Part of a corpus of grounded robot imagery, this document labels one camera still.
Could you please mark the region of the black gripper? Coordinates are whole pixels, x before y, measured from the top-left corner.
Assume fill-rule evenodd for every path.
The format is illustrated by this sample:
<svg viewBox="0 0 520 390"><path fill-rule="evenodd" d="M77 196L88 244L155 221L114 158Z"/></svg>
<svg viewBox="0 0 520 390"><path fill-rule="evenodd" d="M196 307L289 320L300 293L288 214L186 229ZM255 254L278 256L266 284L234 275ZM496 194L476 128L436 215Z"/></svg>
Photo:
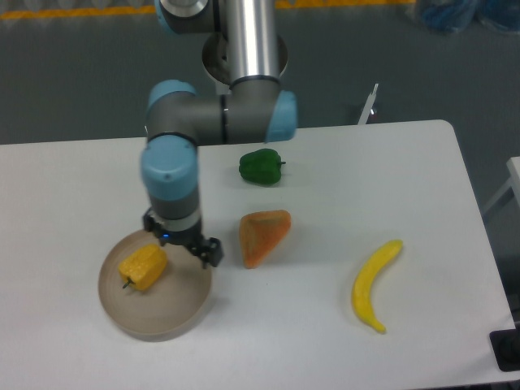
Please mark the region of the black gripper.
<svg viewBox="0 0 520 390"><path fill-rule="evenodd" d="M202 221L181 231L168 230L161 224L150 207L142 217L143 230L154 235L160 246L177 245L185 247L201 261L203 269L217 267L223 259L223 247L217 238L202 236Z"/></svg>

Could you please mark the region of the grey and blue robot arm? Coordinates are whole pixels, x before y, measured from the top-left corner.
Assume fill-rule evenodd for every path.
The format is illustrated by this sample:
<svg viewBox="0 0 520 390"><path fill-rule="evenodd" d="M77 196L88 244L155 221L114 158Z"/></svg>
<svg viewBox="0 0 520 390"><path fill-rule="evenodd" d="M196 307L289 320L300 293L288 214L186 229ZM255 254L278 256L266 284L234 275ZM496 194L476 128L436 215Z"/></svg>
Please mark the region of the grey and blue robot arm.
<svg viewBox="0 0 520 390"><path fill-rule="evenodd" d="M150 202L144 229L161 245L182 246L204 267L216 267L223 249L202 233L198 148L287 141L297 130L296 96L280 87L275 4L158 1L155 10L174 33L219 33L227 44L227 93L203 98L179 80L152 88L140 160Z"/></svg>

